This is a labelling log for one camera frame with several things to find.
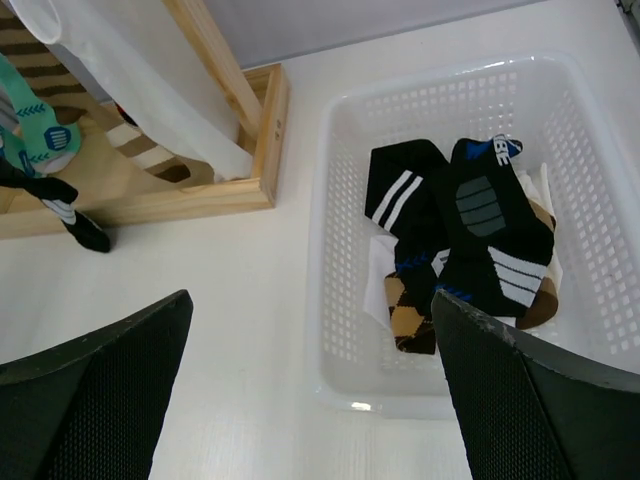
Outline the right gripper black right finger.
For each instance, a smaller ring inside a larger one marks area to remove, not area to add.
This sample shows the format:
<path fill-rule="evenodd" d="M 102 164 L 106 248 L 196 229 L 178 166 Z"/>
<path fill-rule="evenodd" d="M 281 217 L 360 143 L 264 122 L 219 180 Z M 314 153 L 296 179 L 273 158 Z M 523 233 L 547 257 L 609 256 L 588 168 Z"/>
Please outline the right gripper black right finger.
<path fill-rule="evenodd" d="M 443 290 L 431 311 L 473 478 L 638 478 L 638 375 L 519 331 Z"/>

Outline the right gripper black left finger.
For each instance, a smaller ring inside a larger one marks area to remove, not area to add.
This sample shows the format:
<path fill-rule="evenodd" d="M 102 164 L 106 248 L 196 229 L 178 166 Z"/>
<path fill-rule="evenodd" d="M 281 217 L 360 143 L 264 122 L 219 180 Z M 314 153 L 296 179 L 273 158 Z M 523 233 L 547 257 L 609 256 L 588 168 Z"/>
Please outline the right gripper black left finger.
<path fill-rule="evenodd" d="M 2 364 L 2 478 L 148 478 L 192 313 L 180 290 Z"/>

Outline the brown striped sock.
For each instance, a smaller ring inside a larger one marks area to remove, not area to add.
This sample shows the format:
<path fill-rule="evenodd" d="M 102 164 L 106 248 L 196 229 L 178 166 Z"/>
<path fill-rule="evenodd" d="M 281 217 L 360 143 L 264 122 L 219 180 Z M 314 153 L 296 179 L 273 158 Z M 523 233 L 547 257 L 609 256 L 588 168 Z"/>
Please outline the brown striped sock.
<path fill-rule="evenodd" d="M 157 144 L 126 123 L 114 109 L 99 104 L 81 82 L 27 29 L 6 5 L 1 6 L 1 54 L 26 82 L 36 104 L 51 106 L 54 118 L 68 125 L 89 115 L 111 146 L 139 169 L 163 181 L 184 184 L 195 178 L 197 162 Z"/>

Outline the black sock with blue accents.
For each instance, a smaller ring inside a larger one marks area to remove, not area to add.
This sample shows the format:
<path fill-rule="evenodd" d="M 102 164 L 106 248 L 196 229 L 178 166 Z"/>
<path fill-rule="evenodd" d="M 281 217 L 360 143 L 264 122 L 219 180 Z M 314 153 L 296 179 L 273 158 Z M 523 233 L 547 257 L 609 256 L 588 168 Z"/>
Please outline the black sock with blue accents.
<path fill-rule="evenodd" d="M 48 208 L 63 224 L 66 230 L 85 249 L 109 253 L 111 241 L 104 230 L 89 217 L 77 211 L 73 203 L 78 191 L 58 178 L 28 177 L 6 159 L 5 140 L 7 131 L 1 130 L 1 186 L 14 190 L 24 190 Z"/>

